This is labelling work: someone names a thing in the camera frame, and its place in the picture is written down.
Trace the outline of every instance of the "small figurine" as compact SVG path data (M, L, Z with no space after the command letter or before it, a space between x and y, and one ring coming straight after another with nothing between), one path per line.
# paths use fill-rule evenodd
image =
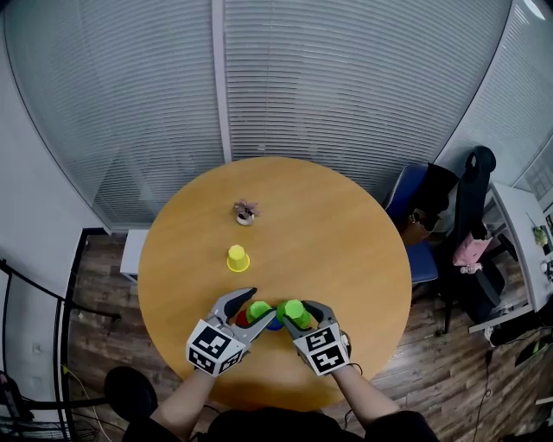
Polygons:
M476 262L475 264L468 264L467 266L460 268L463 275L474 275L479 270L482 270L482 264L479 262Z
M252 225L255 216L259 216L259 210L256 209L257 203L248 203L245 199L241 199L238 203L234 203L234 210L237 213L236 220L242 225Z

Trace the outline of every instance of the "black chair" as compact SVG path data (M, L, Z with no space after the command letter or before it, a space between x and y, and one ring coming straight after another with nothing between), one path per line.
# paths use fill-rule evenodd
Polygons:
M145 375L131 367L116 367L104 380L104 395L123 419L149 417L157 408L157 395Z
M490 173L495 169L493 152L484 146L474 148L465 163L465 173L457 187L454 229L436 253L438 265L437 291L446 303L445 326L442 333L449 331L453 302L458 299L461 307L476 323L487 318L499 304L499 296L505 281L492 258L509 250L516 259L514 248L509 240L500 235L502 246L484 254L481 259L483 270L473 275L461 274L453 265L453 254L467 237L471 229L480 224L484 214L484 202Z

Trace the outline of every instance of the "metal rack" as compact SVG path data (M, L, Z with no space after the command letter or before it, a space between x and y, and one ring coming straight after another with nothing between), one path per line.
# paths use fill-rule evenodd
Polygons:
M6 293L3 301L3 315L2 315L2 363L3 363L3 371L6 372L8 375L10 374L7 370L7 363L6 363L6 319L7 319L7 311L8 311L8 302L10 298L10 284L12 282L12 279L14 277L19 278L20 280L28 283L30 286L37 288L41 292L47 294L48 296L52 297L56 301L56 308L55 308L55 316L54 316L54 335L53 335L53 357L52 357L52 365L54 367L54 392L55 392L55 401L29 401L28 405L30 409L34 410L57 410L58 417L60 420L60 428L63 431L64 439L71 439L76 440L75 436L75 429L73 425L73 419L71 417L71 408L72 407L90 407L93 405L99 405L102 403L106 403L107 400L105 398L98 398L98 399L92 399L92 400L86 400L86 401L65 401L60 397L60 382L58 379L59 375L59 369L60 366L63 363L67 363L67 333L68 333L68 327L69 327L69 314L72 309L78 309L83 312L93 313L100 316L105 316L107 318L110 318L112 322L115 322L117 320L121 319L121 316L117 313L108 313L103 312L100 310L94 310L86 306L82 306L81 304L78 304L76 302L73 302L73 287L76 280L76 270L79 266L80 261L80 255L82 253L82 250L84 249L84 245L86 243L86 237L91 234L92 232L90 230L83 230L83 233L81 235L81 239L79 241L79 246L77 248L76 256L75 256L75 262L73 263L72 273L69 281L69 288L67 290L67 297L63 298L59 296L58 294L55 294L54 292L48 290L47 288L44 288L43 286L37 284L36 282L30 280L27 276L21 274L14 268L12 268L6 260L0 261L0 270L2 270L7 276L8 276L8 283L6 287ZM61 336L60 336L60 316L61 316L61 306L64 304L65 309L63 313L63 319L62 319L62 325L61 325ZM58 358L58 349L59 349L59 336L61 337L61 361ZM62 377L61 381L62 385L62 396L68 397L68 386L67 386L67 379ZM66 418L64 419L62 411L66 412Z

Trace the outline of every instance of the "window blinds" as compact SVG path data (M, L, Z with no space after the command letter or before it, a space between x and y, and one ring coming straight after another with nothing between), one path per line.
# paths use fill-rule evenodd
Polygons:
M10 62L36 128L116 229L223 162L207 0L18 0Z
M433 161L501 36L509 2L226 0L235 159L331 167L382 199Z
M553 13L546 2L514 0L503 38L486 77L439 162L459 173L463 158L483 144L495 154L493 180L513 185L537 158L553 131ZM541 198L542 161L526 176Z

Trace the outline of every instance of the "pink bag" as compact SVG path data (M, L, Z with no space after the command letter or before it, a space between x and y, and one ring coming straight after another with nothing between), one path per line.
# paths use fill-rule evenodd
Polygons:
M467 266L469 264L475 264L478 262L492 239L492 237L488 239L474 239L473 234L468 232L467 237L453 255L453 265Z

